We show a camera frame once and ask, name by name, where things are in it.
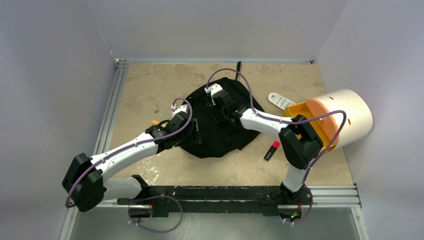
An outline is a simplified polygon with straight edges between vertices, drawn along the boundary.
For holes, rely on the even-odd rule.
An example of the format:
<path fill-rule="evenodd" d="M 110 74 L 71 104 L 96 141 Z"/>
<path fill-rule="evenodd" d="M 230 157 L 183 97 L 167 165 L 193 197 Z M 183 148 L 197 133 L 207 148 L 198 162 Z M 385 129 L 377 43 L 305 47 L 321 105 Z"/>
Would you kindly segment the pink black highlighter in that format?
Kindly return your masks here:
<path fill-rule="evenodd" d="M 268 151 L 266 152 L 263 159 L 266 161 L 269 161 L 271 157 L 275 154 L 276 150 L 279 148 L 280 145 L 281 143 L 279 141 L 274 141 L 273 144 L 268 149 Z"/>

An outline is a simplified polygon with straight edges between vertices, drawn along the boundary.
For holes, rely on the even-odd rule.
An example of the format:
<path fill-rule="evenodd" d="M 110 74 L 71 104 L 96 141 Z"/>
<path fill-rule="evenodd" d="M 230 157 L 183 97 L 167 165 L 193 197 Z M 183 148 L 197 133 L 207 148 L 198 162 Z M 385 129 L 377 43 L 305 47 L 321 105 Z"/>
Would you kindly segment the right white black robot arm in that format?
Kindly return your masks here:
<path fill-rule="evenodd" d="M 288 204 L 300 198 L 305 188 L 304 177 L 324 146 L 323 141 L 303 115 L 294 118 L 277 117 L 253 107 L 236 105 L 230 94 L 220 86 L 208 87 L 212 109 L 219 120 L 238 129 L 256 131 L 279 140 L 289 168 L 280 185 L 282 200 Z"/>

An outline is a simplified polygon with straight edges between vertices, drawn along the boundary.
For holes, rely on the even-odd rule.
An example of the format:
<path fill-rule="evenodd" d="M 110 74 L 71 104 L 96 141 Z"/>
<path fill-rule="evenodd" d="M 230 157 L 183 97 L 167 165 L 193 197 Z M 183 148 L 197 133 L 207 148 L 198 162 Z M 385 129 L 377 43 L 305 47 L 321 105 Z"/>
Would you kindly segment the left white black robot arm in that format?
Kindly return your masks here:
<path fill-rule="evenodd" d="M 106 183 L 111 177 L 139 160 L 172 149 L 194 127 L 192 110 L 177 110 L 166 126 L 152 125 L 119 147 L 93 156 L 76 155 L 62 180 L 67 192 L 65 207 L 77 207 L 81 212 L 93 209 L 108 192 Z"/>

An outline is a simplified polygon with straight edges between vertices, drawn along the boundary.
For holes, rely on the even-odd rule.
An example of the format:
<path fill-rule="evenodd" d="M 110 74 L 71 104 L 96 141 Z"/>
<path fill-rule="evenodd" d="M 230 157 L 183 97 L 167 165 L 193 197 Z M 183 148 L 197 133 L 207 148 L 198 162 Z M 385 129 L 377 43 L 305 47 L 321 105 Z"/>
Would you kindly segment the black student backpack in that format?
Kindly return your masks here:
<path fill-rule="evenodd" d="M 210 85 L 219 84 L 237 105 L 249 108 L 249 90 L 238 81 L 238 78 L 239 74 L 236 73 L 235 79 L 222 77 L 211 81 Z M 258 131 L 218 121 L 216 118 L 218 114 L 209 107 L 212 105 L 212 101 L 205 93 L 204 88 L 205 86 L 199 87 L 186 97 L 192 106 L 193 118 L 197 121 L 198 134 L 188 136 L 179 143 L 181 149 L 201 159 L 221 158 L 231 151 L 241 151 L 260 135 Z"/>

